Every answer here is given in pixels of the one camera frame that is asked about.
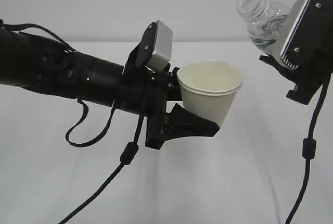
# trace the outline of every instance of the cup rim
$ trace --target cup rim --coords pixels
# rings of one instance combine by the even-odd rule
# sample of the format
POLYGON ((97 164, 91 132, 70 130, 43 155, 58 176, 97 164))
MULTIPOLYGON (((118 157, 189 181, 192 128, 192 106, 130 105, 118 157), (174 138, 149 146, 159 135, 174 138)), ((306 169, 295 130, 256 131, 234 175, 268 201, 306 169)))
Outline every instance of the cup rim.
POLYGON ((242 86, 242 84, 243 84, 244 76, 243 76, 243 74, 239 71, 238 68, 236 68, 235 66, 233 66, 233 65, 231 65, 231 64, 229 64, 229 63, 227 63, 227 62, 225 62, 225 61, 220 61, 220 60, 201 60, 201 61, 195 61, 195 62, 193 62, 193 63, 190 63, 190 64, 188 64, 188 65, 186 65, 186 66, 180 68, 180 69, 177 71, 177 79, 178 79, 178 82, 179 82, 184 88, 186 88, 186 87, 187 87, 187 88, 190 88, 191 91, 192 91, 193 93, 196 93, 196 94, 205 94, 205 95, 210 95, 210 96, 221 96, 221 95, 232 94, 232 93, 234 93, 235 91, 238 91, 239 88, 240 88, 240 87, 242 86), (180 78, 179 75, 178 75, 179 72, 181 72, 181 70, 182 70, 183 68, 185 68, 185 67, 187 67, 187 66, 189 66, 189 65, 191 65, 191 64, 196 64, 196 63, 210 63, 210 62, 224 63, 224 64, 229 65, 230 67, 232 67, 232 68, 233 68, 233 69, 234 69, 234 70, 240 75, 240 77, 241 77, 240 82, 239 82, 236 86, 234 86, 234 87, 232 87, 232 88, 230 88, 230 89, 227 89, 227 90, 205 90, 205 89, 198 89, 198 88, 196 88, 196 87, 186 85, 186 84, 181 80, 181 78, 180 78))

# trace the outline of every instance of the bottle neck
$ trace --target bottle neck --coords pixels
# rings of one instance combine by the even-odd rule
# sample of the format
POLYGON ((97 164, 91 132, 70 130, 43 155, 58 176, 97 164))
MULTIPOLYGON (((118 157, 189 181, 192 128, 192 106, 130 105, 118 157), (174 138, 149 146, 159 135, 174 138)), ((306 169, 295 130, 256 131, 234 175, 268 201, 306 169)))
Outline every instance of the bottle neck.
POLYGON ((272 12, 269 0, 238 0, 237 11, 245 22, 260 22, 272 12))

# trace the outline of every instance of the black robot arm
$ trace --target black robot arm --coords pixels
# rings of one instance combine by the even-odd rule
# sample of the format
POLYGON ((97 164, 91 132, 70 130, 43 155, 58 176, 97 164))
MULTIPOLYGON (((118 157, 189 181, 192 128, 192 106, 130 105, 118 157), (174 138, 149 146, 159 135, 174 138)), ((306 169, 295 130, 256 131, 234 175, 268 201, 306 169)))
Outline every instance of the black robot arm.
POLYGON ((125 66, 77 52, 62 40, 17 33, 17 29, 3 23, 0 28, 0 84, 144 114, 146 146, 155 149, 170 139, 214 136, 219 131, 216 123, 179 104, 166 112, 167 101, 181 101, 182 96, 178 68, 170 72, 162 53, 161 44, 172 39, 165 38, 167 31, 160 21, 149 25, 125 66))
POLYGON ((298 0, 273 55, 260 60, 295 83, 289 99, 307 105, 333 72, 333 0, 298 0))

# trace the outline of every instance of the water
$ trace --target water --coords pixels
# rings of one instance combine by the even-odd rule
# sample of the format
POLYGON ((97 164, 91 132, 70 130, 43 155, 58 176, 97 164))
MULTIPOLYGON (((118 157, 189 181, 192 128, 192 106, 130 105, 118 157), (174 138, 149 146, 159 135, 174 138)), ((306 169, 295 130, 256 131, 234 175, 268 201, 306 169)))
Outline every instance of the water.
POLYGON ((259 28, 259 30, 255 30, 255 33, 250 34, 250 39, 258 49, 271 55, 276 39, 279 36, 279 31, 286 19, 287 15, 274 16, 267 23, 254 26, 256 29, 259 28))

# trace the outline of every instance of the white backdrop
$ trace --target white backdrop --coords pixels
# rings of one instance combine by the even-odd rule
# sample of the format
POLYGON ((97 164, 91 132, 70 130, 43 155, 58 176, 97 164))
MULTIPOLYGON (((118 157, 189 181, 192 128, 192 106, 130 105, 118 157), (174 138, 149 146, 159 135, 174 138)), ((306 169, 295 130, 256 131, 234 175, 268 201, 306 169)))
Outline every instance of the white backdrop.
MULTIPOLYGON (((297 0, 272 0, 292 6, 297 0)), ((0 0, 6 23, 37 23, 66 41, 140 41, 153 21, 174 41, 248 40, 237 0, 0 0)), ((41 34, 29 29, 28 32, 41 34)))
MULTIPOLYGON (((72 43, 125 64, 136 43, 72 43)), ((130 166, 70 223, 284 223, 299 193, 303 138, 318 97, 309 106, 286 98, 293 84, 261 63, 248 42, 174 43, 172 65, 219 59, 245 75, 242 89, 214 138, 183 138, 160 151, 144 147, 130 166)), ((77 149, 65 132, 79 119, 75 100, 1 86, 0 223, 58 223, 113 172, 134 135, 137 116, 117 111, 107 136, 77 149)), ((332 91, 315 130, 316 158, 294 222, 333 223, 332 91)), ((85 141, 100 132, 110 108, 89 103, 73 133, 85 141)))

